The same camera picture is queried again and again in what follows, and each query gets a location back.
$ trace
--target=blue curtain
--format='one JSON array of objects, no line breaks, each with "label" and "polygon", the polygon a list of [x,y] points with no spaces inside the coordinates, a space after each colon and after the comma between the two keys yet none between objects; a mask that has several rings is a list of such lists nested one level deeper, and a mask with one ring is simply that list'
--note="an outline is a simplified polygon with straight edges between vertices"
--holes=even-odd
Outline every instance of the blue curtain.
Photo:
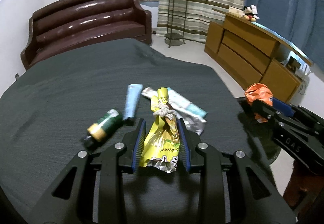
[{"label": "blue curtain", "polygon": [[324,71],[324,0],[245,0],[258,23],[294,43]]}]

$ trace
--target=orange plastic bag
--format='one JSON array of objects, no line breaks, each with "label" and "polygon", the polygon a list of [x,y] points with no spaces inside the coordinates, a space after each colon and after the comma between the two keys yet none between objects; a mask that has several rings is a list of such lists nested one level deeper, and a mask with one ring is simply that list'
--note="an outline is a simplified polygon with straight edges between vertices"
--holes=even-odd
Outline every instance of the orange plastic bag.
[{"label": "orange plastic bag", "polygon": [[[255,83],[248,87],[245,91],[245,97],[249,105],[252,105],[254,100],[260,100],[272,106],[273,94],[270,89],[262,83]],[[259,114],[255,114],[255,119],[259,123],[266,123],[268,121]]]}]

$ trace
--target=metal plant stand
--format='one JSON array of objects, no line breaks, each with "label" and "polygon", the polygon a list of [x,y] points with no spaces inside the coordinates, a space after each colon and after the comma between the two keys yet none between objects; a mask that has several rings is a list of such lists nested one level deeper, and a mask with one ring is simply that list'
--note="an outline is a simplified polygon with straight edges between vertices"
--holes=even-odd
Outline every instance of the metal plant stand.
[{"label": "metal plant stand", "polygon": [[[170,42],[169,42],[169,48],[171,47],[171,40],[180,40],[182,39],[183,43],[185,43],[184,41],[184,29],[185,29],[185,25],[186,25],[186,17],[187,17],[187,6],[188,6],[188,0],[186,0],[186,9],[185,9],[185,12],[184,12],[184,23],[183,23],[183,30],[182,30],[182,35],[178,34],[178,33],[172,33],[172,28],[173,28],[173,14],[174,14],[174,0],[173,0],[173,3],[172,3],[172,13],[170,15],[170,0],[169,0],[169,5],[168,5],[168,8],[167,8],[167,25],[166,25],[166,34],[164,35],[165,39],[169,39]],[[171,26],[170,26],[170,33],[168,33],[168,30],[169,30],[169,18],[171,16]]]}]

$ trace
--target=dresser drawer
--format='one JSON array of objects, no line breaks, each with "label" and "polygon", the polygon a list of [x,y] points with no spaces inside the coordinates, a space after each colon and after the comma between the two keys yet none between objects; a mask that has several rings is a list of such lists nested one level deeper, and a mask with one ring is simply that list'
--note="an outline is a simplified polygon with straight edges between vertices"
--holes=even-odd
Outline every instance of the dresser drawer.
[{"label": "dresser drawer", "polygon": [[269,87],[273,97],[289,102],[301,81],[277,60],[272,60],[269,68],[264,74],[261,83]]},{"label": "dresser drawer", "polygon": [[224,29],[233,32],[237,36],[246,40],[269,57],[271,56],[273,50],[279,46],[279,42],[270,37],[268,34],[265,34],[253,26],[249,26],[248,24],[229,16],[226,16],[225,18]]},{"label": "dresser drawer", "polygon": [[205,50],[212,51],[216,54],[218,52],[219,45],[222,42],[223,32],[224,29],[222,25],[214,21],[210,21],[205,43]]},{"label": "dresser drawer", "polygon": [[240,37],[227,30],[224,32],[222,43],[241,55],[261,74],[265,72],[270,63],[270,58],[268,58],[265,54],[263,54],[257,48],[253,47],[244,39],[241,39]]},{"label": "dresser drawer", "polygon": [[216,61],[244,90],[261,79],[258,71],[224,44],[219,47]]}]

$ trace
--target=yellow snack wrapper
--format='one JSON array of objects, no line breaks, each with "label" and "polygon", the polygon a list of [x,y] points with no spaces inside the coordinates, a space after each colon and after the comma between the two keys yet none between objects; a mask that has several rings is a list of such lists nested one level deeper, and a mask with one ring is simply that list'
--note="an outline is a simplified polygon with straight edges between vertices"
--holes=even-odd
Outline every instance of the yellow snack wrapper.
[{"label": "yellow snack wrapper", "polygon": [[[158,97],[151,98],[151,110],[155,115],[160,113],[161,116],[164,111],[172,110],[167,88],[158,89]],[[145,138],[140,166],[154,166],[171,173],[177,169],[179,133],[175,115],[161,116],[156,116],[151,130]]]}]

